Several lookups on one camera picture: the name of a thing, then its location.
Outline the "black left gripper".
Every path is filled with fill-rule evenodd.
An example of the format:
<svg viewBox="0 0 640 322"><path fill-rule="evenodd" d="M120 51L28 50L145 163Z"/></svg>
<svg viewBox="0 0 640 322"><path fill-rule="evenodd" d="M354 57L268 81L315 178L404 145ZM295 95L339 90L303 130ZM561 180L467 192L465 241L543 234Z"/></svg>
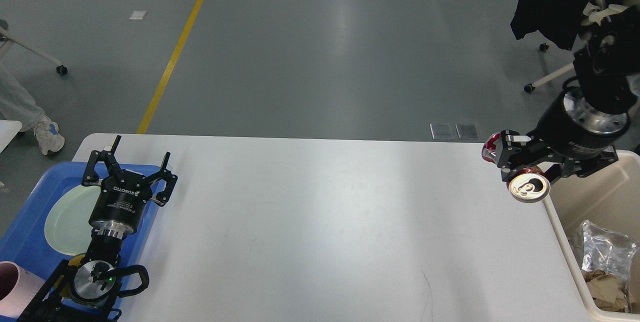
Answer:
<svg viewBox="0 0 640 322"><path fill-rule="evenodd" d="M99 175L95 167L98 163L105 165L108 177L100 183L100 194L87 222L98 235L108 237L127 237L136 233L146 210L146 201L160 208L166 206L178 183L178 176L169 167L169 151L164 154L159 169L149 176L123 171L115 158L121 138L117 135L110 149L94 149L90 153L81 181L82 186L98 186Z"/></svg>

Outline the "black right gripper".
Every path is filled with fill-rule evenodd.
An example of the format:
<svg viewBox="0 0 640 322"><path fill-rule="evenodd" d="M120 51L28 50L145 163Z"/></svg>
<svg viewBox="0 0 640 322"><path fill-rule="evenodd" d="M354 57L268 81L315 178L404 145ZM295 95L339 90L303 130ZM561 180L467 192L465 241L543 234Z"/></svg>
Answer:
<svg viewBox="0 0 640 322"><path fill-rule="evenodd" d="M505 183L540 163L551 164L543 171L551 185L571 176L589 177L618 161L613 145L630 127L629 113L598 111L581 88L567 88L542 115L533 136L513 130L493 136L494 164Z"/></svg>

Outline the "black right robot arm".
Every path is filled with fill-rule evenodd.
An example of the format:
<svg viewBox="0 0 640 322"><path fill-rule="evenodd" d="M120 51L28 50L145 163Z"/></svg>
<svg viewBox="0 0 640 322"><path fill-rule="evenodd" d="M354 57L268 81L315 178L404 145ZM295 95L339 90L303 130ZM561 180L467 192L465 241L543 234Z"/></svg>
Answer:
<svg viewBox="0 0 640 322"><path fill-rule="evenodd" d="M590 28L574 53L575 75L530 132L503 130L483 146L482 157L509 183L527 169L552 163L542 172L550 183L562 177L588 177L617 162L614 144L631 127L637 103L628 77L639 73L639 6L627 7Z"/></svg>

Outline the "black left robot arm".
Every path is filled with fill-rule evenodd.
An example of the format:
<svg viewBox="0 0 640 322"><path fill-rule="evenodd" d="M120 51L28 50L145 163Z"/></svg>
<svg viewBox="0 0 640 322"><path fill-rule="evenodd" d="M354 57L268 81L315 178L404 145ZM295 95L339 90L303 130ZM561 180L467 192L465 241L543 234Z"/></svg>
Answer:
<svg viewBox="0 0 640 322"><path fill-rule="evenodd" d="M78 265L62 259L17 317L19 322L116 322L119 299L139 295L149 287L146 267L122 256L128 238L144 224L150 203L165 206L178 182L164 154L156 172L145 175L119 165L110 149L93 150L82 174L83 188L99 189L87 218L90 242Z"/></svg>

